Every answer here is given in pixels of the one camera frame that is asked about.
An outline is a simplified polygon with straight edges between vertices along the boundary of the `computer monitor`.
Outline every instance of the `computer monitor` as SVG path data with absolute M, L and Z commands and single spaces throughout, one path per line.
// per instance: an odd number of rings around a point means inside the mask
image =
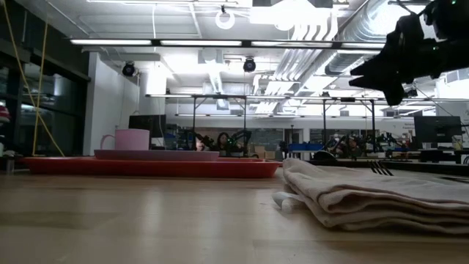
M 462 135 L 460 117 L 414 117 L 418 143 L 451 143 Z
M 129 117 L 129 128 L 150 131 L 150 138 L 162 138 L 166 130 L 166 115 L 138 115 Z

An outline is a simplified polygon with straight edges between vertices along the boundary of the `red tray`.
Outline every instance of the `red tray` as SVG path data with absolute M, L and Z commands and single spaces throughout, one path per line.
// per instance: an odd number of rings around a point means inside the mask
M 155 177 L 273 177 L 280 163 L 262 159 L 218 161 L 105 161 L 96 158 L 24 158 L 32 174 L 144 175 Z

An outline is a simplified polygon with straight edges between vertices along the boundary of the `dark hair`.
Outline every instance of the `dark hair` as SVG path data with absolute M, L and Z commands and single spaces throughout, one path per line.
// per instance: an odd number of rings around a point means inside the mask
M 220 135 L 218 135 L 218 138 L 217 138 L 217 147 L 220 148 L 221 147 L 221 143 L 220 143 L 220 139 L 222 136 L 226 136 L 226 140 L 229 139 L 229 135 L 227 132 L 221 132 Z

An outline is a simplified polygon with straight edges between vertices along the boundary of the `wooden table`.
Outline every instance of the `wooden table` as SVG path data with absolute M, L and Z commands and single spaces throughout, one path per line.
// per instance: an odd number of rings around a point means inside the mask
M 279 210 L 278 179 L 0 179 L 2 264 L 469 260 L 467 238 L 327 230 L 309 210 Z

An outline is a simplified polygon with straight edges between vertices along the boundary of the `beige cloth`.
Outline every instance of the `beige cloth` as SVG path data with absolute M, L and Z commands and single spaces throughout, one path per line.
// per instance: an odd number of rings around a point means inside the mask
M 326 227 L 362 230 L 402 225 L 469 233 L 469 186 L 337 168 L 327 172 L 298 159 L 284 161 L 287 184 Z

